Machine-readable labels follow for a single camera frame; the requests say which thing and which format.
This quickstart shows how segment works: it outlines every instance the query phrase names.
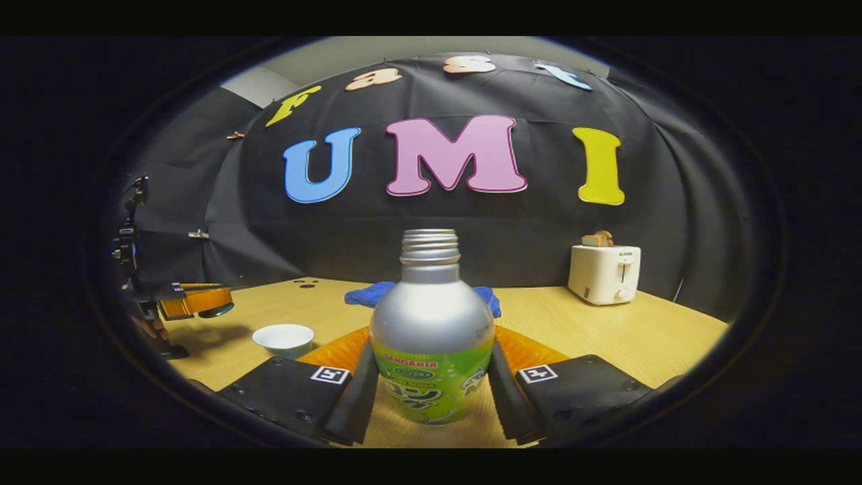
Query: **black fabric curtain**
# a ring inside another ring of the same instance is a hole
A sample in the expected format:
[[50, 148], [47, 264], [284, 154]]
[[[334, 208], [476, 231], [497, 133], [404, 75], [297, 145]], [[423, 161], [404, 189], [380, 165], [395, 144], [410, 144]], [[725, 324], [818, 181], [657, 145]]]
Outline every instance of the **black fabric curtain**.
[[[401, 235], [418, 227], [458, 231], [462, 278], [474, 286], [563, 286], [571, 246], [596, 230], [642, 250], [639, 289], [731, 321], [746, 292], [755, 204], [734, 171], [740, 154], [660, 93], [621, 74], [611, 79], [560, 66], [592, 89], [569, 85], [536, 60], [481, 54], [491, 72], [451, 74], [455, 54], [417, 56], [324, 79], [288, 117], [265, 125], [281, 103], [258, 110], [219, 89], [165, 128], [135, 171], [151, 177], [141, 209], [141, 264], [154, 279], [247, 287], [303, 275], [376, 282], [400, 278]], [[365, 72], [396, 68], [401, 79], [346, 91]], [[521, 192], [430, 189], [393, 197], [394, 122], [426, 118], [455, 140], [475, 116], [514, 118], [512, 148], [527, 179]], [[326, 136], [356, 127], [352, 173], [332, 198], [300, 204], [284, 189], [284, 151], [312, 140], [308, 180], [326, 179]], [[622, 205], [578, 198], [586, 181], [574, 128], [600, 129], [617, 149]], [[234, 130], [244, 139], [229, 141]], [[188, 232], [203, 230], [208, 240]]]

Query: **white ceiling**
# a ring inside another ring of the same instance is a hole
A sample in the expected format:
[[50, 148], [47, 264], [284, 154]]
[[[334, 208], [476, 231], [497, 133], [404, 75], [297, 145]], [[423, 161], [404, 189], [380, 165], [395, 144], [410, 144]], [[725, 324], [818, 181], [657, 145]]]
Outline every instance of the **white ceiling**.
[[264, 63], [297, 86], [377, 64], [383, 58], [397, 60], [445, 52], [490, 52], [536, 58], [591, 70], [607, 77], [609, 67], [560, 44], [522, 36], [350, 36], [329, 37], [294, 49]]

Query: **white bowl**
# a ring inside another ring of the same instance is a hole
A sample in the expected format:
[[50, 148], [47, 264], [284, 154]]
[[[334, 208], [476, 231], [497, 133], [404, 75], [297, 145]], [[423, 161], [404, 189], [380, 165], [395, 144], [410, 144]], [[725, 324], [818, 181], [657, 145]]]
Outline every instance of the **white bowl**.
[[297, 359], [311, 351], [315, 331], [304, 325], [277, 324], [255, 331], [252, 340], [276, 356]]

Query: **orange soft pad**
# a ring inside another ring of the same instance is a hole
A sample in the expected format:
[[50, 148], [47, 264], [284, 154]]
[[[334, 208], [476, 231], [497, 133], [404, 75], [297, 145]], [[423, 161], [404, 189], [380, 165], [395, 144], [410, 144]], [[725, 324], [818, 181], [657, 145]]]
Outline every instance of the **orange soft pad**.
[[[356, 366], [359, 365], [359, 358], [368, 342], [368, 336], [369, 327], [363, 327], [312, 350], [297, 360], [314, 365], [346, 368], [355, 375]], [[497, 327], [496, 337], [512, 375], [522, 368], [569, 360], [568, 356], [501, 326]]]
[[330, 343], [297, 359], [314, 365], [325, 365], [328, 367], [346, 368], [350, 374], [356, 375], [356, 366], [362, 356], [362, 349], [368, 342], [369, 327], [363, 327], [352, 331], [343, 337], [336, 338]]

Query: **green bottle label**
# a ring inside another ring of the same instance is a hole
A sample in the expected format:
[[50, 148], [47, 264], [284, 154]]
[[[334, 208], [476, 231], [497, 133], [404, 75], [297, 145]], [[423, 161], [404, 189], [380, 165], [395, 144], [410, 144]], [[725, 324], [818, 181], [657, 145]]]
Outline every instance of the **green bottle label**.
[[425, 425], [444, 425], [466, 417], [468, 403], [488, 371], [491, 339], [482, 345], [437, 356], [390, 349], [373, 338], [380, 375], [398, 411]]

